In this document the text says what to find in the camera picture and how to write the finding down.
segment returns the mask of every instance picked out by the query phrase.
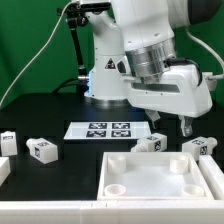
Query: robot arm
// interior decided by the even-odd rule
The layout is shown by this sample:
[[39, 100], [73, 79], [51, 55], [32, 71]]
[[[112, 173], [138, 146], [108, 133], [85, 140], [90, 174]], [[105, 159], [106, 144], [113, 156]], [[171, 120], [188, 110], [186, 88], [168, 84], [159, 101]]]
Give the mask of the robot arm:
[[[95, 7], [95, 3], [104, 2], [109, 1], [80, 0], [80, 5]], [[126, 73], [130, 71], [122, 77], [128, 101], [157, 118], [157, 111], [179, 115], [183, 135], [191, 135], [192, 118], [208, 112], [212, 101], [205, 80], [198, 79], [198, 68], [173, 60], [176, 54], [172, 28], [210, 19], [222, 1], [111, 0], [110, 3], [123, 40], [125, 56], [121, 67], [126, 67]]]

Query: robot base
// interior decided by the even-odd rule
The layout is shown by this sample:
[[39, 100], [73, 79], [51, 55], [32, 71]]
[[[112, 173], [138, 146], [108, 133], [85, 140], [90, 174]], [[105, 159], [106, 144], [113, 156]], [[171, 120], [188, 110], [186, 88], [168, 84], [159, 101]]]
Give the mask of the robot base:
[[127, 99], [114, 99], [114, 100], [97, 99], [92, 96], [88, 96], [86, 94], [85, 94], [85, 102], [103, 108], [125, 107], [130, 105]]

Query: green backdrop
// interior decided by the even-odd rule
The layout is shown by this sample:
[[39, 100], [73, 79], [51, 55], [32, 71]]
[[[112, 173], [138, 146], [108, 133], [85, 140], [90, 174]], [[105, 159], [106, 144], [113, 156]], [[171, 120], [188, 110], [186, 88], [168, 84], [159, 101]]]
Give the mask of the green backdrop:
[[[58, 16], [56, 9], [68, 0], [0, 0], [0, 98], [16, 75], [39, 51], [49, 38]], [[191, 27], [191, 32], [207, 42], [224, 58], [224, 5], [209, 22]], [[93, 40], [91, 26], [78, 29], [84, 62], [87, 69], [93, 67]], [[185, 29], [177, 29], [176, 50], [178, 56], [197, 61], [203, 71], [222, 73], [219, 63], [203, 48], [193, 43]], [[51, 92], [64, 80], [77, 76], [74, 47], [62, 20], [52, 42], [27, 69], [10, 91], [5, 104], [25, 93]], [[224, 81], [218, 83], [213, 98], [222, 106]], [[75, 91], [74, 88], [63, 91]]]

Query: cube with marker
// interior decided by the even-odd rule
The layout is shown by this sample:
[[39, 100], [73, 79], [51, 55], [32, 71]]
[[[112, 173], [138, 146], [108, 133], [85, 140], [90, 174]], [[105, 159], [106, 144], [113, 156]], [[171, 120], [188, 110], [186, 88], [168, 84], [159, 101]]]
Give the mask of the cube with marker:
[[17, 155], [16, 133], [6, 131], [1, 133], [1, 152], [2, 156]]
[[215, 138], [198, 137], [182, 144], [182, 152], [190, 152], [196, 161], [199, 156], [211, 155], [218, 142]]
[[154, 133], [145, 138], [140, 138], [132, 152], [161, 152], [167, 149], [167, 136]]
[[44, 164], [58, 160], [58, 147], [44, 138], [29, 139], [26, 145], [30, 155]]

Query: black table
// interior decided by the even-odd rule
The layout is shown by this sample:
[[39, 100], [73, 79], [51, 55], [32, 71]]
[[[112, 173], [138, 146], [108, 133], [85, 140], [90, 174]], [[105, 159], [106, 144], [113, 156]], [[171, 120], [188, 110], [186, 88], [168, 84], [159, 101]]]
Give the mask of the black table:
[[[161, 113], [164, 127], [152, 133], [168, 137], [168, 151], [181, 151], [193, 138], [214, 137], [213, 157], [224, 168], [224, 109], [212, 110], [193, 122], [193, 136], [184, 138], [175, 115]], [[78, 94], [27, 94], [0, 111], [0, 133], [16, 131], [18, 155], [10, 157], [11, 174], [0, 187], [0, 201], [96, 200], [104, 152], [128, 152], [134, 140], [65, 141], [71, 121], [145, 121], [141, 109], [104, 109], [83, 102]], [[42, 164], [26, 147], [29, 138], [45, 138], [59, 147], [59, 160]]]

